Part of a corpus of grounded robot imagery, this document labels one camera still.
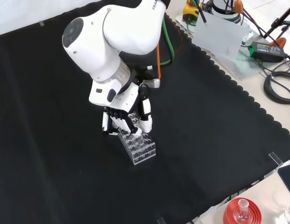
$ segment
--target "orange cable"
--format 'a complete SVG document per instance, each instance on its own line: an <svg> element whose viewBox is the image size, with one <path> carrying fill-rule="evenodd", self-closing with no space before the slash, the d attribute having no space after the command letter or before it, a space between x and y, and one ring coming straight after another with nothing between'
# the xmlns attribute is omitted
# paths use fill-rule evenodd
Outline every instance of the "orange cable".
<svg viewBox="0 0 290 224"><path fill-rule="evenodd" d="M159 43L158 43L157 48L156 48L156 53L157 53L158 78L160 79L162 75L160 72Z"/></svg>

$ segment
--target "metal stand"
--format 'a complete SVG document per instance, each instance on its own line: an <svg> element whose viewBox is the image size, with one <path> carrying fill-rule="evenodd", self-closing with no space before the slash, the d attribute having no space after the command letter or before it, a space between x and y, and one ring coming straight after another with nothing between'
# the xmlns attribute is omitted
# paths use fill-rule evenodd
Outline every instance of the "metal stand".
<svg viewBox="0 0 290 224"><path fill-rule="evenodd" d="M290 21L285 21L288 15L290 15L290 8L280 18L277 18L271 24L271 28L269 29L269 31L267 31L267 34L271 34L272 31L274 31L279 26L286 25L285 27L282 28L282 33L279 35L279 37L281 37L289 29L290 26Z"/></svg>

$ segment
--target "power adapter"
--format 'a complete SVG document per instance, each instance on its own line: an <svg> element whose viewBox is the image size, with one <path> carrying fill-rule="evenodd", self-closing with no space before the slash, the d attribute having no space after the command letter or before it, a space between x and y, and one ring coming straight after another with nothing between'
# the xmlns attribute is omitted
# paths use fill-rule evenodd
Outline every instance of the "power adapter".
<svg viewBox="0 0 290 224"><path fill-rule="evenodd" d="M248 48L250 57L263 62L281 62L287 57L283 48L267 43L252 42Z"/></svg>

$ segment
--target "cable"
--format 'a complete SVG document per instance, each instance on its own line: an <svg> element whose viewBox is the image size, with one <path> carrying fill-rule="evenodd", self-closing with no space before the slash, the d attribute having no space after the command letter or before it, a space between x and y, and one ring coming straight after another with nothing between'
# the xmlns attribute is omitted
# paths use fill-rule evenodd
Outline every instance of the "cable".
<svg viewBox="0 0 290 224"><path fill-rule="evenodd" d="M242 21L241 21L241 26L242 26L242 24L243 24L243 21L244 21L244 15L242 15Z"/></svg>
<svg viewBox="0 0 290 224"><path fill-rule="evenodd" d="M226 4L227 7L231 8L231 6L229 6L229 0L228 0L228 2L226 0L224 0L224 3Z"/></svg>
<svg viewBox="0 0 290 224"><path fill-rule="evenodd" d="M160 72L159 43L158 43L157 48L156 48L156 54L157 54L158 78L160 79L162 75L161 75L161 72Z"/></svg>
<svg viewBox="0 0 290 224"><path fill-rule="evenodd" d="M260 30L262 30L267 36L269 36L275 43L276 43L276 45L277 46L280 46L279 44L278 44L278 42L276 42L276 40L272 37L272 36L270 36L264 29L262 29L256 22L254 22L254 21L252 21L245 13L243 13L243 15L248 19L248 20L250 20L258 29L260 29Z"/></svg>
<svg viewBox="0 0 290 224"><path fill-rule="evenodd" d="M201 15L201 17L202 17L203 22L204 22L204 23L207 23L207 20L206 20L206 18L205 18L205 16L204 16L204 13L203 13L201 7L199 6L199 4L196 4L195 0L192 0L192 4L193 4L195 7L198 8L199 13L200 13L200 15Z"/></svg>
<svg viewBox="0 0 290 224"><path fill-rule="evenodd" d="M264 81L264 85L263 85L263 89L264 89L264 93L266 94L266 96L271 99L272 101L279 103L279 104L290 104L290 98L284 98L284 97L280 97L272 88L271 86L271 82L274 82L276 84L278 84L279 86L283 87L289 94L290 94L290 90L278 83L276 80L274 80L274 77L284 77L284 78L289 78L290 79L290 67L286 70L286 71L276 71L280 66L282 66L283 64L286 64L288 62L290 62L290 56L287 56L287 58L289 59L286 62L281 63L280 65L276 66L273 70L270 70L266 67L263 66L262 62L257 61L259 67L263 70L263 72L266 75L265 81Z"/></svg>
<svg viewBox="0 0 290 224"><path fill-rule="evenodd" d="M283 87L285 90L287 90L290 93L290 90L278 83L277 81L273 80L274 77L285 77L285 78L289 78L290 79L290 72L286 72L286 71L276 71L273 72L272 74L270 74L269 76L267 76L265 78L264 81L264 92L267 95L267 97L269 99L271 99L272 101L279 103L279 104L290 104L290 98L284 98L284 97L280 97L279 95L277 95L277 93L273 90L272 86L271 86L271 81L273 81L274 83L280 85L281 87Z"/></svg>
<svg viewBox="0 0 290 224"><path fill-rule="evenodd" d="M247 10L245 10L245 8L243 7L243 4L242 4L242 9L243 9L243 12L249 17L249 18L251 18L251 20L252 20L252 23L253 24L255 24L256 23L256 21L254 20L254 18L247 12ZM257 27L257 29L258 29L258 31L259 31L259 34L260 34L260 36L262 36L263 37L263 34L262 34L262 32L261 32L261 30Z"/></svg>
<svg viewBox="0 0 290 224"><path fill-rule="evenodd" d="M163 23L162 23L162 27L163 27L163 34L164 34L164 37L167 41L167 44L168 44L168 48L170 49L169 53L170 53L170 60L166 61L166 62L162 62L160 63L160 66L163 67L163 66L167 66L167 65L170 65L172 63L172 61L174 60L174 57L175 57L175 52L174 52L174 49L173 49L173 46L172 46L172 43L170 41L170 38L169 38L169 35L168 35L168 31L167 31L167 27L165 25L165 20L164 20L164 17L163 17ZM157 68L157 65L151 65L151 66L147 66L146 68L144 68L144 70L148 70L148 69L156 69Z"/></svg>
<svg viewBox="0 0 290 224"><path fill-rule="evenodd" d="M165 34L164 34L164 31L162 31L162 36L163 36L163 39L164 39L165 41L167 41L167 39L166 39L166 37L165 37ZM170 56L170 62L168 63L168 62L166 61L165 66L166 66L166 65L170 65L170 64L173 63L173 55L172 55L172 52L171 52L170 46L169 46L168 44L166 44L166 45L167 45L167 50L168 50L168 53L169 53L169 56Z"/></svg>
<svg viewBox="0 0 290 224"><path fill-rule="evenodd" d="M167 31L167 27L165 25L164 18L163 18L163 31L164 31L165 38L167 39L167 42L168 42L168 45L170 47L170 50L171 50L171 53L172 53L172 56L173 56L173 60L174 60L174 58L175 58L175 52L174 52L174 49L173 49L171 40L170 40L169 35L168 35L168 31Z"/></svg>
<svg viewBox="0 0 290 224"><path fill-rule="evenodd" d="M189 23L186 23L187 31L190 32L191 34L193 34L193 32L191 32L190 29L188 28L188 25L189 25Z"/></svg>

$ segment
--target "black device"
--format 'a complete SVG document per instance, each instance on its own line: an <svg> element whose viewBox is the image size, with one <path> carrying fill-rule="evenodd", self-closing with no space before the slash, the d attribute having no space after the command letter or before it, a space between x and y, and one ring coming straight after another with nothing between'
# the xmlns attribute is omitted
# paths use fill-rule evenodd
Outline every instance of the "black device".
<svg viewBox="0 0 290 224"><path fill-rule="evenodd" d="M283 48L267 43L252 42L248 50L250 57L261 59L263 62L281 62L287 57Z"/></svg>
<svg viewBox="0 0 290 224"><path fill-rule="evenodd" d="M290 192L290 165L279 168L277 172Z"/></svg>

